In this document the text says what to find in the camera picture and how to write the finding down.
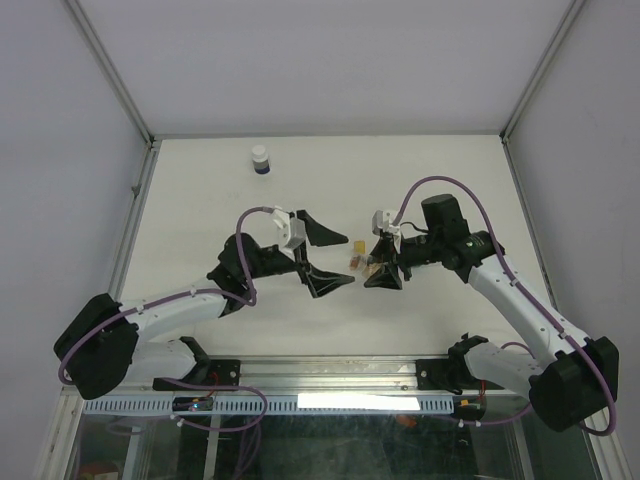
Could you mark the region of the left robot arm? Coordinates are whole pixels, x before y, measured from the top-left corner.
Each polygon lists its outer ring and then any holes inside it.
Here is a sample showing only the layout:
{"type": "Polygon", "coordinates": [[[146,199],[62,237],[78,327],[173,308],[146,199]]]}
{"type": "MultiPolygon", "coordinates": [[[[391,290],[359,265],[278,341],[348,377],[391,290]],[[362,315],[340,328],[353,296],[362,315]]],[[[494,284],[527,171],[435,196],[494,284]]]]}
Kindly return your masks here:
{"type": "Polygon", "coordinates": [[[255,307],[257,279],[294,273],[313,298],[352,283],[349,275],[315,267],[307,255],[309,246],[348,241],[305,210],[252,207],[240,215],[205,277],[147,300],[119,302],[108,293],[92,297],[54,343],[58,378],[85,400],[125,382],[206,386],[211,358],[197,341],[181,337],[160,343],[158,337],[255,307]]]}

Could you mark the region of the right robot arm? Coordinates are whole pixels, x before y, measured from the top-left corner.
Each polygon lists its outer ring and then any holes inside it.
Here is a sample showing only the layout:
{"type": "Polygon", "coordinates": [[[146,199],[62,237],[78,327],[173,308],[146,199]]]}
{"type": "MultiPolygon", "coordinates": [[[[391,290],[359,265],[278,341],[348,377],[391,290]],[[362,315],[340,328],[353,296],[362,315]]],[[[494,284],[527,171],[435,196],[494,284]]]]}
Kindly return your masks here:
{"type": "Polygon", "coordinates": [[[427,228],[406,238],[398,214],[378,210],[371,251],[377,270],[368,288],[400,290],[413,269],[440,264],[486,298],[514,328],[529,355],[465,334],[427,377],[456,395],[487,381],[528,400],[550,429],[562,432],[612,409],[618,392],[619,351],[607,337],[592,339],[544,304],[518,277],[502,246],[487,231],[471,232],[457,199],[436,195],[421,203],[427,228]]]}

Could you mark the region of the clear orange pill bottle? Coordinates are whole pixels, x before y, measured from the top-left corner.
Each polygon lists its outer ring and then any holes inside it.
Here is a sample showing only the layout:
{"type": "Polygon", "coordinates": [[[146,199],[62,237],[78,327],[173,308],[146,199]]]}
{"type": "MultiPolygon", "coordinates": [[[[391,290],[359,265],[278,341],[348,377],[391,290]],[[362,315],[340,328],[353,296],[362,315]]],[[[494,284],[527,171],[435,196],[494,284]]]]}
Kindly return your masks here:
{"type": "Polygon", "coordinates": [[[376,263],[370,255],[354,254],[349,260],[349,269],[353,272],[359,272],[364,279],[370,278],[380,267],[381,264],[376,263]]]}

